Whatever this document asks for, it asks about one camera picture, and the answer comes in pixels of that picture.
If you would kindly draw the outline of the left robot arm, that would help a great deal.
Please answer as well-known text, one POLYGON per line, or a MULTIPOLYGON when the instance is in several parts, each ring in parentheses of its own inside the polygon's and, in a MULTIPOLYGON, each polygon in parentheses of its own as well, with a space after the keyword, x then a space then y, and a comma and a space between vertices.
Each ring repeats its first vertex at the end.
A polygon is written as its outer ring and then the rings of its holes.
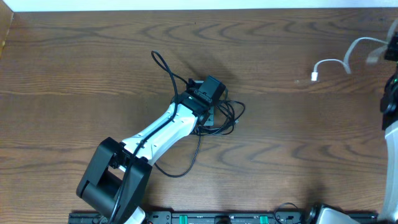
POLYGON ((146 129, 121 142, 103 140, 78 184, 77 196, 110 223, 142 223, 146 213, 139 205, 153 165, 177 141, 206 123, 225 90, 212 76, 190 80, 146 129))

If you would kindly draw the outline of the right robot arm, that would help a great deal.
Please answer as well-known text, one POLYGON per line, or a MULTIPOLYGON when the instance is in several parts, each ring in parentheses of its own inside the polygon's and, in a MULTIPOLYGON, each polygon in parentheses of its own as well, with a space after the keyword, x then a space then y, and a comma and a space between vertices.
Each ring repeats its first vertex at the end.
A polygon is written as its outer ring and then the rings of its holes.
POLYGON ((388 162, 386 192, 378 220, 382 223, 397 223, 397 67, 384 87, 380 111, 388 162))

